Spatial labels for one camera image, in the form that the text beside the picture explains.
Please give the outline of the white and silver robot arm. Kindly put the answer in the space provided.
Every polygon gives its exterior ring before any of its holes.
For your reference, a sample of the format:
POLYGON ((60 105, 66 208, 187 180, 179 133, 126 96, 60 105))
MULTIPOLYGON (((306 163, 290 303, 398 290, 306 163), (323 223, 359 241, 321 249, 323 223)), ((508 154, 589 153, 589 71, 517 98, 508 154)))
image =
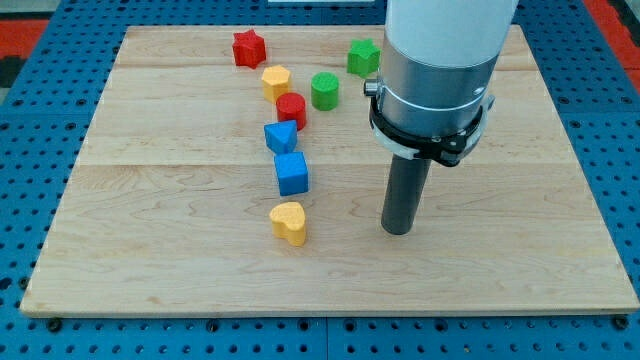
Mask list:
POLYGON ((517 0, 390 0, 377 76, 364 84, 374 137, 406 160, 453 167, 477 145, 488 84, 517 0))

